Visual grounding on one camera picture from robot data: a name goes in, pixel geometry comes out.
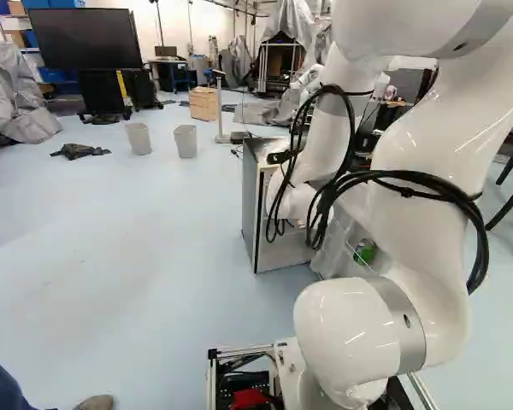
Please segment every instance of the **blue storage bin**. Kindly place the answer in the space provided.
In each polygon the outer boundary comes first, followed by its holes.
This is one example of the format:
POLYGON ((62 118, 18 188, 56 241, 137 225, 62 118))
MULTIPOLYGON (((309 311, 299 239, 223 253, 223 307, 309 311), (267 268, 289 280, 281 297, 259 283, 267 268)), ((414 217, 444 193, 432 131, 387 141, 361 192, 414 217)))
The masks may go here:
POLYGON ((0 0, 0 15, 8 15, 9 7, 8 0, 0 0))
POLYGON ((55 9, 71 9, 72 7, 78 7, 76 0, 48 0, 50 7, 55 9))
POLYGON ((76 81, 76 73, 74 70, 51 70, 47 67, 40 66, 38 71, 45 83, 66 83, 68 81, 76 81))
POLYGON ((49 0, 21 0, 25 9, 47 9, 50 6, 49 0))
POLYGON ((31 48, 38 48, 38 40, 36 39, 36 34, 34 34, 34 30, 25 30, 23 32, 25 36, 25 40, 27 41, 27 46, 31 48))

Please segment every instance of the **shoe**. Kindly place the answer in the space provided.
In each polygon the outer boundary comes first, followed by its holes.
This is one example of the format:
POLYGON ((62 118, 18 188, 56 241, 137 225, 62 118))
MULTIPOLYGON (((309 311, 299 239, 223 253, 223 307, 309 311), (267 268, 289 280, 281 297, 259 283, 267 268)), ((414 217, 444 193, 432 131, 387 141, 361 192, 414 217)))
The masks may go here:
POLYGON ((74 410, 113 410, 114 397, 111 395, 95 395, 81 402, 74 410))

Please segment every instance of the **red component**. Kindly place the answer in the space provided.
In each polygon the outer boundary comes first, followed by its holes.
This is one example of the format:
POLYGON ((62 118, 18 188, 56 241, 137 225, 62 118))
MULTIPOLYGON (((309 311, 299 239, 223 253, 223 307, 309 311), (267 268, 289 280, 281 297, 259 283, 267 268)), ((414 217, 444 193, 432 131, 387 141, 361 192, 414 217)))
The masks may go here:
POLYGON ((251 408, 257 404, 266 404, 269 402, 269 398, 263 395, 258 389, 240 390, 233 394, 232 410, 251 408))

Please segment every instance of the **gray trash can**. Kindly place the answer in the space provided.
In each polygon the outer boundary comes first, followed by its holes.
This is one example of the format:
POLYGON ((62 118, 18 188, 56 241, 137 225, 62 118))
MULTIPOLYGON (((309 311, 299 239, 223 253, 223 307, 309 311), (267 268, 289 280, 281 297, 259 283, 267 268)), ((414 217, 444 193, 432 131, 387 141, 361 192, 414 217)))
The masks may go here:
POLYGON ((148 127, 139 122, 126 124, 127 137, 131 144, 131 151, 135 155, 148 155, 152 152, 148 127))
POLYGON ((193 158, 198 153, 196 126, 177 126, 173 131, 180 158, 193 158))

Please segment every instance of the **black chair leg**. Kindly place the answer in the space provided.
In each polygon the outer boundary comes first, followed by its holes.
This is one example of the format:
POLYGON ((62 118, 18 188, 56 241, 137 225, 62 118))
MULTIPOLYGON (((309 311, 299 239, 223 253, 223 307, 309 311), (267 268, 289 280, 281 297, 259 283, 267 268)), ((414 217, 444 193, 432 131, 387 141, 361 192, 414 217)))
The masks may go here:
POLYGON ((504 218, 505 215, 513 208, 513 196, 509 199, 508 202, 498 211, 497 214, 486 224, 486 230, 490 231, 494 226, 498 224, 500 220, 504 218))
POLYGON ((510 160, 507 161, 507 164, 505 164, 505 168, 502 171, 502 173, 499 175, 498 180, 496 181, 496 185, 501 185, 504 183, 507 176, 510 174, 511 170, 513 169, 513 155, 511 156, 510 160))

